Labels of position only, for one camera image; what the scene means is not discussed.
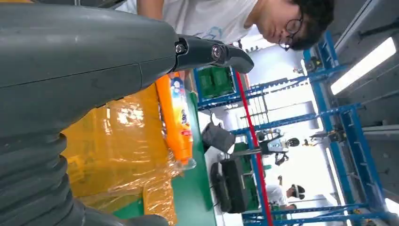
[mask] plastic wrap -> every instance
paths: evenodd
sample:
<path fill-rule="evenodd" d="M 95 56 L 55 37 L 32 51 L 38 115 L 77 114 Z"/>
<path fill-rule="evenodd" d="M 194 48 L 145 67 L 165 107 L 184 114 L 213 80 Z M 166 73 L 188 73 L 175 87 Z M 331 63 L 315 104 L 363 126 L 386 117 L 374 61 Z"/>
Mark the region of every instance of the plastic wrap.
<path fill-rule="evenodd" d="M 175 225 L 177 217 L 173 202 L 172 180 L 165 178 L 151 186 L 145 186 L 143 192 L 144 213 L 158 214 L 168 220 L 169 225 Z"/>
<path fill-rule="evenodd" d="M 63 132 L 71 187 L 86 205 L 113 212 L 140 198 L 144 188 L 151 194 L 171 189 L 165 181 L 177 176 L 181 167 L 164 141 L 157 100 L 152 85 L 92 110 Z M 156 214 L 176 223 L 170 211 L 174 207 L 168 207 L 173 205 L 173 192 L 151 202 L 164 202 Z"/>

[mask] white t-shirt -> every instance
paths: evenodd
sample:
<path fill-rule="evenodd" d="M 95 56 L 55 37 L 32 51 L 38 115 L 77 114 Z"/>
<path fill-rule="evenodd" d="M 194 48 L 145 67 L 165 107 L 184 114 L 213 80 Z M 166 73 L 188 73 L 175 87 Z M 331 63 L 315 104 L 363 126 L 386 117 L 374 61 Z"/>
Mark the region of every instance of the white t-shirt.
<path fill-rule="evenodd" d="M 287 205 L 287 193 L 280 185 L 266 185 L 269 202 L 275 202 L 279 206 Z"/>
<path fill-rule="evenodd" d="M 163 20 L 177 33 L 231 44 L 248 34 L 244 28 L 257 0 L 165 0 Z M 137 14 L 137 1 L 117 10 Z"/>

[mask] green table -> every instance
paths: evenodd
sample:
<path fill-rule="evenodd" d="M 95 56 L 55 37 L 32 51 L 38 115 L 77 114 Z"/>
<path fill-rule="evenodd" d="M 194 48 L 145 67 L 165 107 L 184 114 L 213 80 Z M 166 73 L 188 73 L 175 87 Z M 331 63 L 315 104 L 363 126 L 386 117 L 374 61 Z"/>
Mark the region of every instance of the green table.
<path fill-rule="evenodd" d="M 193 157 L 197 167 L 184 173 L 184 177 L 173 179 L 172 186 L 175 198 L 175 210 L 178 226 L 216 226 L 213 203 L 208 183 L 207 168 L 201 141 L 197 116 L 197 97 L 194 93 L 187 95 L 190 112 L 190 123 L 193 135 Z M 143 201 L 130 205 L 114 213 L 122 219 L 133 218 L 144 214 Z"/>

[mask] red pole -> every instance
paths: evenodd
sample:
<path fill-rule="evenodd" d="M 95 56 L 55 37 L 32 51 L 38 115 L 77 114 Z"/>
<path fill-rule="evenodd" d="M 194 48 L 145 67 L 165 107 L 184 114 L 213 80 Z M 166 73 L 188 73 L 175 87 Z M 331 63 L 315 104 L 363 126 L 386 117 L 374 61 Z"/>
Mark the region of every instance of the red pole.
<path fill-rule="evenodd" d="M 237 77 L 239 93 L 240 93 L 240 96 L 241 96 L 241 99 L 242 99 L 242 103 L 244 104 L 245 113 L 247 114 L 249 130 L 251 131 L 251 135 L 252 135 L 252 141 L 254 143 L 254 147 L 259 147 L 258 139 L 256 138 L 254 125 L 252 124 L 251 117 L 250 117 L 250 114 L 249 114 L 247 97 L 245 96 L 245 92 L 244 92 L 244 89 L 243 89 L 243 86 L 242 86 L 241 78 L 240 78 L 238 72 L 235 72 L 235 73 L 236 73 L 236 77 Z M 263 197 L 263 200 L 261 200 L 261 202 L 262 202 L 262 206 L 266 209 L 267 225 L 268 226 L 273 226 L 273 221 L 271 219 L 269 200 L 267 198 L 267 192 L 266 192 L 266 182 L 264 180 L 264 174 L 263 174 L 262 154 L 260 154 L 260 153 L 256 154 L 256 164 L 257 164 L 258 171 L 259 171 L 260 182 L 261 182 L 260 186 L 261 186 L 262 197 Z"/>

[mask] glasses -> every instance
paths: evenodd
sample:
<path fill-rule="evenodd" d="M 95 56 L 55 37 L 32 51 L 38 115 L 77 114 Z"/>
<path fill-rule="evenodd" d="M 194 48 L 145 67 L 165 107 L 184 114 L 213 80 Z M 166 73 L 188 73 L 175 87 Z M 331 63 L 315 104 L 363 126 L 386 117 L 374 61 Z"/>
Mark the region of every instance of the glasses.
<path fill-rule="evenodd" d="M 294 43 L 294 36 L 301 30 L 302 22 L 303 22 L 302 12 L 301 12 L 301 19 L 293 19 L 288 21 L 288 23 L 286 24 L 286 31 L 290 35 L 287 36 L 285 39 L 279 40 L 279 45 L 281 48 L 285 49 L 286 51 L 289 50 L 289 48 Z"/>

